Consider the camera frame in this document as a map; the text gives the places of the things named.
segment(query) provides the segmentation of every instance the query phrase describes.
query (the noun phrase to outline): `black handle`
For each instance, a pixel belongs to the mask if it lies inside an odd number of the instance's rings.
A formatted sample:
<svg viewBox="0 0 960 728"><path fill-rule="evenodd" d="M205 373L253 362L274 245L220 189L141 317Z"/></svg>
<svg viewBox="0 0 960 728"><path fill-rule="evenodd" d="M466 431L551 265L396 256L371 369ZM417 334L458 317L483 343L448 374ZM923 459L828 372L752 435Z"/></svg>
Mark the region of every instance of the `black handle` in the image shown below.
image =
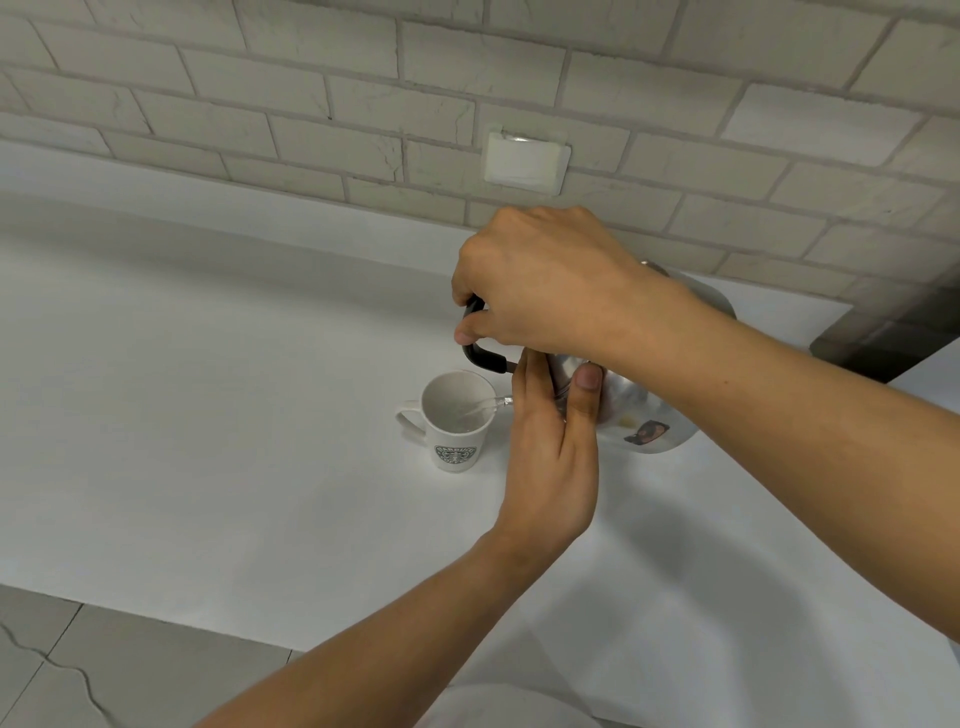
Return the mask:
<svg viewBox="0 0 960 728"><path fill-rule="evenodd" d="M477 311L482 311L483 307L487 305L482 298L474 294L470 297L470 300L467 301L467 309L464 311L464 318L466 319L471 313L476 313ZM467 355L467 359L470 360L470 364L475 367L480 367L480 369L486 369L490 372L497 372L499 375L512 374L514 369L516 369L516 364L512 361L507 361L507 357L502 354L488 352L486 349L481 349L476 344L470 344L468 347L464 347L464 354Z"/></svg>

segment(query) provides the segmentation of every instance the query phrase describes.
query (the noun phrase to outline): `tiled floor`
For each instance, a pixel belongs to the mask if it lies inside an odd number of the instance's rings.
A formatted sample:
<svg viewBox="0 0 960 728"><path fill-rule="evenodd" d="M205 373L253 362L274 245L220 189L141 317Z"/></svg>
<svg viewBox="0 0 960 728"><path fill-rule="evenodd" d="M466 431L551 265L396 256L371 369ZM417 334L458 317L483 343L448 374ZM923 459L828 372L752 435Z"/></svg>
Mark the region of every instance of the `tiled floor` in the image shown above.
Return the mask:
<svg viewBox="0 0 960 728"><path fill-rule="evenodd" d="M5 586L0 622L20 644L82 669L94 698L123 728L192 725L299 655ZM2 633L0 727L109 728L89 705L80 673L44 665Z"/></svg>

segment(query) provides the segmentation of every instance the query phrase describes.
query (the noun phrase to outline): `starbucks logo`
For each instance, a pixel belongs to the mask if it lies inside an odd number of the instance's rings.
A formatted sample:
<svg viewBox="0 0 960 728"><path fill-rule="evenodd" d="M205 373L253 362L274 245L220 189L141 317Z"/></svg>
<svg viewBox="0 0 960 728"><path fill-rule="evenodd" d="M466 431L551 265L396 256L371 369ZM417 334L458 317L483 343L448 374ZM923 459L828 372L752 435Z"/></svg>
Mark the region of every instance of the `starbucks logo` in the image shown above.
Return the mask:
<svg viewBox="0 0 960 728"><path fill-rule="evenodd" d="M476 454L477 448L445 448L442 445L434 447L437 451L437 457L449 465L460 465L466 463Z"/></svg>

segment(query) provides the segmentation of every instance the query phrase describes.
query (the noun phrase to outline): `mug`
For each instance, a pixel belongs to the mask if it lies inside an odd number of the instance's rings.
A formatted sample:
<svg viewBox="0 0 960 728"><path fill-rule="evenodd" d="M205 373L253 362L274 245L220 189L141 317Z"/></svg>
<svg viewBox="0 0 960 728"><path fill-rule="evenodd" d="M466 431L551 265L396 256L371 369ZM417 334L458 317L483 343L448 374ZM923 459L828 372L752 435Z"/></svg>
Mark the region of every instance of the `mug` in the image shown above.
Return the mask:
<svg viewBox="0 0 960 728"><path fill-rule="evenodd" d="M484 403L489 406L477 409ZM462 473L480 456L498 404L492 384L474 372L460 370L431 379L419 400L408 400L396 409L396 419L427 445L434 465L448 473ZM411 414L419 415L424 427L415 424Z"/></svg>

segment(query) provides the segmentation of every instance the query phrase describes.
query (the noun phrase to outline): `white brick wall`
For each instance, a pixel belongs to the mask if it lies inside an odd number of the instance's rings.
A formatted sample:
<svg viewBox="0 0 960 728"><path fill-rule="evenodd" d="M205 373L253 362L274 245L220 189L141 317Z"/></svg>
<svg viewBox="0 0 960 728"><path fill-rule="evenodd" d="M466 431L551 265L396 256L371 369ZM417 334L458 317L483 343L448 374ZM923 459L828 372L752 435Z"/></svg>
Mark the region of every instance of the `white brick wall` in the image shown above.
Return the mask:
<svg viewBox="0 0 960 728"><path fill-rule="evenodd" d="M586 205L637 255L850 301L824 351L919 355L957 328L958 23L956 0L0 0L0 136L472 227ZM494 127L572 147L559 197L480 179Z"/></svg>

